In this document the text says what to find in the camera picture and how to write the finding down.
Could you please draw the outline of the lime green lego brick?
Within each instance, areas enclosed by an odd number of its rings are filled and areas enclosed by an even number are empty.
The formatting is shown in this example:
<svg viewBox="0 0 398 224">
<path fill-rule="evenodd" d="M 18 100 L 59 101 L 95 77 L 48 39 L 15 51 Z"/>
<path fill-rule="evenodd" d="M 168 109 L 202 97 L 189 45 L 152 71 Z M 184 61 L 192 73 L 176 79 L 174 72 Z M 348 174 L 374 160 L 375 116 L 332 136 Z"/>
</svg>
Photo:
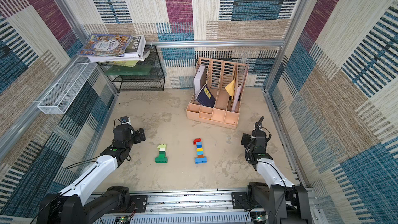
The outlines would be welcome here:
<svg viewBox="0 0 398 224">
<path fill-rule="evenodd" d="M 166 144 L 160 144 L 160 145 L 157 146 L 157 149 L 159 151 L 166 151 L 166 147 L 167 147 Z"/>
</svg>

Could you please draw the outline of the long green lego brick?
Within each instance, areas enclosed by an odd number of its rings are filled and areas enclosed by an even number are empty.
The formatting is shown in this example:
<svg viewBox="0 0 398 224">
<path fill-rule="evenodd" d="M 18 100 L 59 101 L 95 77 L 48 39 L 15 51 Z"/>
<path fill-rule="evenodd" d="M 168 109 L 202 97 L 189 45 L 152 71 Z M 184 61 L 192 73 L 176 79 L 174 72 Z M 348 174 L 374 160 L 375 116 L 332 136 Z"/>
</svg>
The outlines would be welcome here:
<svg viewBox="0 0 398 224">
<path fill-rule="evenodd" d="M 168 158 L 167 157 L 156 157 L 155 163 L 168 163 Z"/>
</svg>

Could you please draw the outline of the red lego brick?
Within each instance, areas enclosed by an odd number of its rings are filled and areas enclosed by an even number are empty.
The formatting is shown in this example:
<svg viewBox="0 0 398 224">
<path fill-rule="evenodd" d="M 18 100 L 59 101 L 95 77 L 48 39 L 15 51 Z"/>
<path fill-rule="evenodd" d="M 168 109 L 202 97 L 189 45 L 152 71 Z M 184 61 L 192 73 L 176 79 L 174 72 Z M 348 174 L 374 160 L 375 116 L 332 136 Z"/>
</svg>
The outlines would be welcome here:
<svg viewBox="0 0 398 224">
<path fill-rule="evenodd" d="M 195 139 L 193 141 L 193 144 L 196 145 L 196 144 L 201 143 L 201 142 L 202 142 L 202 139 Z"/>
</svg>

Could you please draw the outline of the long blue lego brick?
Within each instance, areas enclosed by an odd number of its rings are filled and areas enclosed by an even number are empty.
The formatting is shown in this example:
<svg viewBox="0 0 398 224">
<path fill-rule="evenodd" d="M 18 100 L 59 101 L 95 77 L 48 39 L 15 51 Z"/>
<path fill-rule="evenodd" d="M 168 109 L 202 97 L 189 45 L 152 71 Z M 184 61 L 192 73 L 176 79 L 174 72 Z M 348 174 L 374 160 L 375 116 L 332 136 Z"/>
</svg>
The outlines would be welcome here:
<svg viewBox="0 0 398 224">
<path fill-rule="evenodd" d="M 196 163 L 196 164 L 207 163 L 207 158 L 206 158 L 206 157 L 203 157 L 203 158 L 195 158 L 195 163 Z"/>
</svg>

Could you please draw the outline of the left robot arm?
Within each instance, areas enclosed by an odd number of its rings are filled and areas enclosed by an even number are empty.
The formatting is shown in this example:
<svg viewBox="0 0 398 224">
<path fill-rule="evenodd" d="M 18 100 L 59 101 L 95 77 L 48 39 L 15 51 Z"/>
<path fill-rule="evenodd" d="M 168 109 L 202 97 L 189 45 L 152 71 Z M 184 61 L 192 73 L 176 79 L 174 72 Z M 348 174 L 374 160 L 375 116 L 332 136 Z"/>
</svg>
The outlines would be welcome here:
<svg viewBox="0 0 398 224">
<path fill-rule="evenodd" d="M 130 160 L 134 144 L 145 141 L 145 131 L 122 123 L 113 130 L 114 138 L 85 173 L 57 194 L 48 194 L 39 204 L 38 224 L 92 224 L 111 211 L 132 208 L 129 189 L 111 186 L 100 197 L 89 201 L 94 190 L 125 160 Z"/>
</svg>

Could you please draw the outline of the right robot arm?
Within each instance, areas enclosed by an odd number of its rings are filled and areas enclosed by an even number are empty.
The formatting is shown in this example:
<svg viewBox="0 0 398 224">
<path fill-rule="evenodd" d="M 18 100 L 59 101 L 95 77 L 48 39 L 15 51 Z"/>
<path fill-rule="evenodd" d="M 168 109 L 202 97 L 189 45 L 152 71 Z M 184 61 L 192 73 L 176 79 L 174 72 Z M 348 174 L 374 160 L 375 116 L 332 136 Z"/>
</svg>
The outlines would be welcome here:
<svg viewBox="0 0 398 224">
<path fill-rule="evenodd" d="M 243 134 L 245 160 L 260 174 L 264 183 L 250 182 L 246 199 L 262 207 L 268 217 L 267 224 L 312 224 L 308 191 L 288 180 L 266 148 L 272 135 L 257 126 L 251 134 Z"/>
</svg>

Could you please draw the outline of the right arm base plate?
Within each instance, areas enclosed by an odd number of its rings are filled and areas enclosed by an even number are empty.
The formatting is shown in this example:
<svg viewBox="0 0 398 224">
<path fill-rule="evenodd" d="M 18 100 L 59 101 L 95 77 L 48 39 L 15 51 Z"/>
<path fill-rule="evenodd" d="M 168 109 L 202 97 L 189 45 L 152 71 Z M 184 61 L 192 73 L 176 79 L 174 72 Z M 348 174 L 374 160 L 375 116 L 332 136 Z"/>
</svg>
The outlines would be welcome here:
<svg viewBox="0 0 398 224">
<path fill-rule="evenodd" d="M 233 209 L 244 209 L 246 211 L 255 208 L 257 205 L 252 202 L 245 191 L 234 191 L 231 193 Z"/>
</svg>

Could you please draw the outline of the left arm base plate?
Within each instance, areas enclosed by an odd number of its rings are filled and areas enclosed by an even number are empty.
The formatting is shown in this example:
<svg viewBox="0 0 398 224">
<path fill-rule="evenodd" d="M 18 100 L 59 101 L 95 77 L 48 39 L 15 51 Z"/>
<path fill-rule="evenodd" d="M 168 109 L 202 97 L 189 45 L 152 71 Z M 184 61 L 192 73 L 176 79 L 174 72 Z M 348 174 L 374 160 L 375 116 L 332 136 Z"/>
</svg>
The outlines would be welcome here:
<svg viewBox="0 0 398 224">
<path fill-rule="evenodd" d="M 147 207 L 147 195 L 130 195 L 130 208 L 128 213 L 144 213 Z"/>
</svg>

